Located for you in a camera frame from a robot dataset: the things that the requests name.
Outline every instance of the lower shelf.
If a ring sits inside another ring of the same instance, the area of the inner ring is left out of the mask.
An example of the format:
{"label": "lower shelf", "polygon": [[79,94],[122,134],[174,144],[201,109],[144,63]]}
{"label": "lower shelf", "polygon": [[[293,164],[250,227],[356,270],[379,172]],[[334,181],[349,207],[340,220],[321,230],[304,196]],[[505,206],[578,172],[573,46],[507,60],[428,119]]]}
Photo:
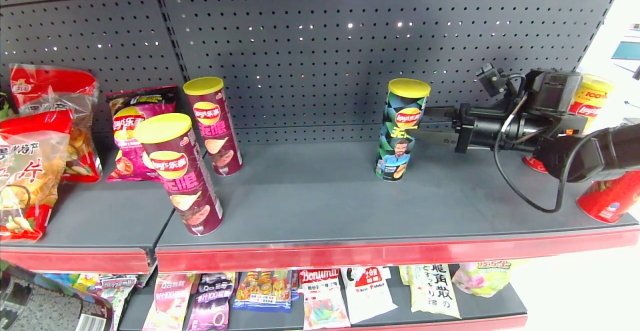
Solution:
{"label": "lower shelf", "polygon": [[[352,325],[361,331],[493,331],[523,327],[527,322],[527,309],[511,285],[490,298],[466,294],[453,286],[460,316],[456,319],[428,312],[411,312],[411,292],[402,284],[397,267],[391,267],[391,279],[387,280],[393,302],[393,311]],[[126,308],[119,325],[120,331],[141,331],[147,312],[153,301],[153,285],[139,290]],[[233,310],[229,313],[229,331],[293,331],[301,330],[304,309],[301,299],[294,301],[291,313],[254,312]]]}

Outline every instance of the red shelf edge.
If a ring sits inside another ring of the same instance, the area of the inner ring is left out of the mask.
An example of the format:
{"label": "red shelf edge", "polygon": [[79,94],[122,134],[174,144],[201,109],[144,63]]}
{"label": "red shelf edge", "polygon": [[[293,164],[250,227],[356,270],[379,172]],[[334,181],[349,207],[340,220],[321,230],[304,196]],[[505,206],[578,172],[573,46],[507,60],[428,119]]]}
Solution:
{"label": "red shelf edge", "polygon": [[[460,321],[432,322],[421,324],[394,324],[390,326],[358,327],[357,331],[494,331],[524,327],[527,315],[493,317],[486,319],[470,319]],[[338,328],[338,330],[354,330],[354,328]]]}
{"label": "red shelf edge", "polygon": [[189,250],[158,247],[155,253],[159,272],[180,274],[258,268],[274,270],[529,259],[633,246],[638,243],[639,238],[640,226],[635,226],[622,230],[519,239],[239,249]]}
{"label": "red shelf edge", "polygon": [[61,252],[0,249],[0,258],[33,272],[55,274],[148,274],[143,249],[127,252]]}

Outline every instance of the barcode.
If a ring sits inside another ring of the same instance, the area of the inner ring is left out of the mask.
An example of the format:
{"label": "barcode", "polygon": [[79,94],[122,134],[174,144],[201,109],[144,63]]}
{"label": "barcode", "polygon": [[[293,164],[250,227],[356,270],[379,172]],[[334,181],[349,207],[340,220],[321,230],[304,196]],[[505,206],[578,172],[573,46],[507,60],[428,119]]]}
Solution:
{"label": "barcode", "polygon": [[105,331],[107,320],[102,317],[96,317],[82,313],[75,331]]}

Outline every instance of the chip can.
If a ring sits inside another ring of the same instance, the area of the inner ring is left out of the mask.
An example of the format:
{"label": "chip can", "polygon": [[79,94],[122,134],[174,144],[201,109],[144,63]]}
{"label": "chip can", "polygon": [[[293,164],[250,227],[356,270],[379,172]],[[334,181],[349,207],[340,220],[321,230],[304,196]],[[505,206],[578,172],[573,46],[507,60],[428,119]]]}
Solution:
{"label": "chip can", "polygon": [[640,199],[640,171],[627,171],[614,180],[595,181],[582,196],[578,207],[590,217],[614,224]]}
{"label": "chip can", "polygon": [[615,86],[604,78],[585,74],[582,84],[575,92],[573,103],[569,106],[569,112],[587,118],[587,124],[582,131],[583,134],[590,132],[590,128],[598,116],[602,106],[607,101]]}
{"label": "chip can", "polygon": [[222,207],[198,151],[192,119],[181,113],[149,117],[137,124],[133,135],[149,155],[187,231],[201,236],[216,230]]}
{"label": "chip can", "polygon": [[242,167],[242,155],[227,107],[224,81],[219,77],[194,78],[182,89],[189,99],[198,121],[213,170],[220,176],[231,176]]}
{"label": "chip can", "polygon": [[415,142],[407,130],[418,128],[431,90],[428,83],[411,78],[389,82],[375,163],[378,178],[384,181],[403,178]]}

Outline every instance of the red snack bag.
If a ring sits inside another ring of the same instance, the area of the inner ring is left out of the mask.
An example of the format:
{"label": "red snack bag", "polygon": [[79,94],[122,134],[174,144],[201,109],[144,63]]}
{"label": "red snack bag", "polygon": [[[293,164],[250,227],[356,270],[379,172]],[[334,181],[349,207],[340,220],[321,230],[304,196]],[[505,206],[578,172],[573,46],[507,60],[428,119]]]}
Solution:
{"label": "red snack bag", "polygon": [[71,110],[0,122],[0,241],[42,237],[65,169]]}
{"label": "red snack bag", "polygon": [[103,174],[91,137],[98,92],[98,80],[80,69],[11,65],[11,93],[20,115],[64,109],[73,112],[73,128],[62,181],[95,183]]}

